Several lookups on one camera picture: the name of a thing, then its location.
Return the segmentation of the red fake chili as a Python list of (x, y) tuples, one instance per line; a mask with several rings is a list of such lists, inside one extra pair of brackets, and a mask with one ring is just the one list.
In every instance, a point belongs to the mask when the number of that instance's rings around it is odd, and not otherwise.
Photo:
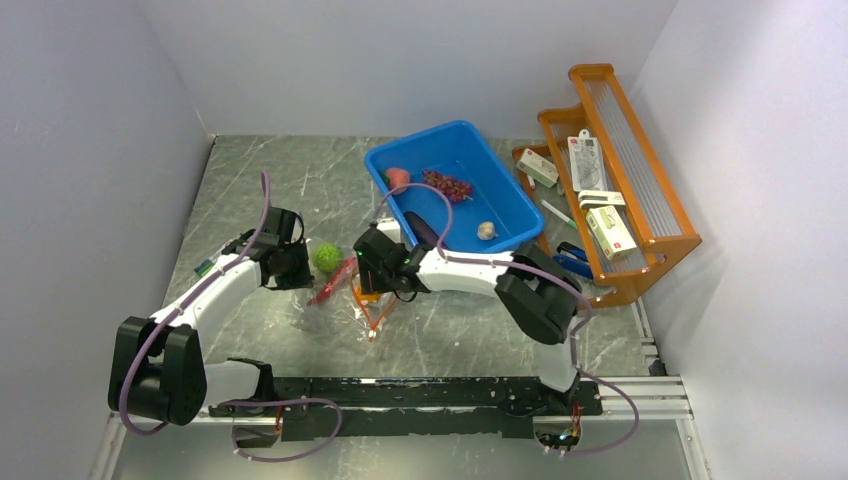
[(340, 286), (347, 281), (357, 270), (355, 257), (345, 259), (339, 267), (330, 275), (324, 286), (307, 301), (308, 306), (321, 304), (328, 300)]

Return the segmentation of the clear zip bag red seal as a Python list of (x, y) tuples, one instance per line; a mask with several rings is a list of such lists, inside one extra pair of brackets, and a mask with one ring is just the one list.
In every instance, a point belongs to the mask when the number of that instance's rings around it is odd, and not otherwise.
[[(389, 293), (384, 293), (381, 294), (382, 297), (379, 302), (372, 304), (360, 303), (355, 296), (355, 289), (357, 287), (360, 288), (358, 263), (356, 272), (328, 300), (314, 306), (307, 305), (307, 301), (318, 293), (332, 274), (322, 273), (312, 264), (311, 257), (314, 248), (325, 242), (331, 243), (317, 237), (306, 240), (309, 265), (312, 273), (315, 275), (315, 280), (313, 287), (298, 294), (295, 300), (295, 308), (307, 318), (316, 318), (324, 322), (335, 322), (341, 326), (353, 327), (358, 331), (358, 337), (361, 341), (373, 342), (382, 331), (384, 324), (392, 311), (395, 310), (399, 300)], [(356, 258), (356, 253), (353, 251), (345, 250), (335, 243), (332, 244), (341, 249), (345, 259), (349, 257)]]

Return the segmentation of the red fake grapes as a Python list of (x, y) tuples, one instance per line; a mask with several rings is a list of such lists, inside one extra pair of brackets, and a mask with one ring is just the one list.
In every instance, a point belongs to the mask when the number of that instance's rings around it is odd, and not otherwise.
[(469, 182), (434, 170), (423, 170), (422, 179), (444, 194), (452, 204), (472, 200), (473, 189)]

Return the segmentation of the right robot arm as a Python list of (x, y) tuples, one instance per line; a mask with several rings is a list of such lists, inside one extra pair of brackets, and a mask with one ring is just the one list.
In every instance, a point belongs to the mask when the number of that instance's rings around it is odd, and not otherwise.
[(526, 242), (514, 251), (491, 254), (426, 244), (409, 250), (372, 225), (353, 249), (365, 293), (415, 297), (453, 291), (499, 300), (535, 342), (542, 406), (562, 414), (576, 403), (579, 373), (571, 324), (590, 304), (568, 272), (538, 245)]

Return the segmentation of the purple fake eggplant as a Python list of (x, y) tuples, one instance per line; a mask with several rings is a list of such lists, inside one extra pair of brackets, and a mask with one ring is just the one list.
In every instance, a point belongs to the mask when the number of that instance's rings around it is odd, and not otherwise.
[(436, 245), (439, 235), (420, 215), (412, 211), (407, 211), (404, 213), (404, 218), (419, 244)]

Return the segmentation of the pink fake peach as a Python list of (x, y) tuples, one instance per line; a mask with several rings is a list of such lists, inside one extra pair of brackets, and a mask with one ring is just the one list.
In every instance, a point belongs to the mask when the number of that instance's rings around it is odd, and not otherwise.
[(391, 167), (384, 171), (384, 177), (392, 195), (403, 194), (411, 182), (410, 173), (399, 167)]

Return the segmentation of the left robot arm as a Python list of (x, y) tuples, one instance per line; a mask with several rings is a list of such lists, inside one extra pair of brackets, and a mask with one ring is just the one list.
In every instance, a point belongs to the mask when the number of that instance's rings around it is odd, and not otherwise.
[(298, 213), (270, 207), (259, 229), (226, 243), (172, 304), (124, 320), (113, 351), (109, 408), (123, 420), (135, 415), (160, 426), (186, 425), (201, 410), (231, 402), (254, 416), (271, 411), (277, 388), (269, 364), (230, 357), (206, 365), (203, 347), (254, 291), (312, 287), (303, 233)]

